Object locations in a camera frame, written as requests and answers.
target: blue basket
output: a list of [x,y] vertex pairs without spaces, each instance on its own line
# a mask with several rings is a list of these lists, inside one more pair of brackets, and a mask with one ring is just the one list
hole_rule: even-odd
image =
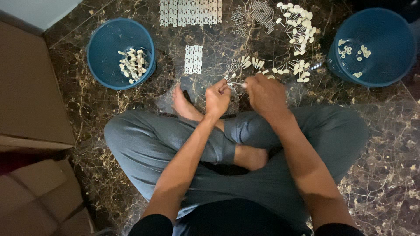
[[[339,40],[346,41],[338,46]],[[359,55],[361,46],[371,51]],[[338,49],[352,48],[341,58]],[[383,8],[360,11],[344,21],[337,31],[327,57],[328,68],[343,80],[367,87],[388,86],[410,71],[416,60],[416,39],[409,24],[397,13]],[[352,74],[362,72],[356,78]]]
[[[147,49],[145,60],[149,67],[139,81],[130,84],[130,78],[121,72],[119,61],[124,56],[118,51],[139,50],[141,47]],[[149,32],[138,22],[127,18],[113,19],[98,27],[90,38],[87,65],[93,77],[105,87],[116,90],[134,88],[155,71],[155,46]]]

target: bare foot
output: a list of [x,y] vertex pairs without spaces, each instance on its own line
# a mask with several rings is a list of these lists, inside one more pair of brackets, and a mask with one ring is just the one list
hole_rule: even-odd
[[234,164],[249,171],[263,168],[268,162],[268,152],[265,149],[237,144],[235,147]]
[[204,115],[199,112],[191,103],[187,101],[181,90],[181,85],[175,86],[172,92],[172,107],[178,113],[178,115],[187,118],[192,121],[200,122]]

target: gray pants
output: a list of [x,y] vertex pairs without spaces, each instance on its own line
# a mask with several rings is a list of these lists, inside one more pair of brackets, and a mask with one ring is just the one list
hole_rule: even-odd
[[[339,183],[365,146],[368,137],[365,122],[356,112],[339,106],[294,108],[292,112],[303,134]],[[106,125],[105,139],[128,178],[149,201],[163,169],[196,125],[197,122],[130,110]],[[225,120],[224,133],[217,128],[213,130],[201,161],[232,164],[236,143],[266,149],[281,147],[276,134],[261,116],[244,112]],[[240,176],[220,175],[200,164],[178,217],[198,205],[232,198],[257,202],[297,230],[306,228],[309,215],[290,176],[282,149],[265,167]]]

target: dark marble floor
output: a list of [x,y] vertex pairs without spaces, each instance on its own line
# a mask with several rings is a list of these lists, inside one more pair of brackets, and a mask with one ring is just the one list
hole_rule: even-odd
[[[337,27],[351,15],[351,4],[322,0],[293,3],[312,11],[312,25],[320,29],[302,58],[312,64],[323,60]],[[195,106],[203,110],[205,88],[222,78],[231,59],[253,54],[266,59],[265,66],[272,68],[288,58],[285,36],[279,31],[267,36],[259,25],[249,21],[251,29],[246,37],[232,34],[229,18],[239,4],[243,6],[244,2],[223,2],[221,24],[174,28],[159,25],[157,0],[85,0],[46,31],[44,37],[77,141],[77,147],[69,150],[68,155],[85,199],[91,203],[90,212],[98,229],[110,228],[115,234],[126,235],[147,205],[105,144],[103,128],[109,119],[130,109],[171,113],[169,94],[177,82],[188,90]],[[92,32],[117,17],[132,18],[145,26],[157,49],[153,76],[126,91],[100,85],[91,76],[86,62],[86,45]],[[184,76],[185,45],[194,44],[203,45],[203,72]],[[314,71],[306,84],[298,84],[288,76],[280,78],[288,84],[290,106],[351,107],[369,125],[366,149],[339,186],[351,215],[366,235],[420,234],[418,68],[417,64],[417,72],[404,79],[407,86],[397,82],[374,89],[344,82],[325,68]],[[237,71],[237,80],[251,73]],[[228,114],[244,110],[249,110],[247,96],[239,90]]]

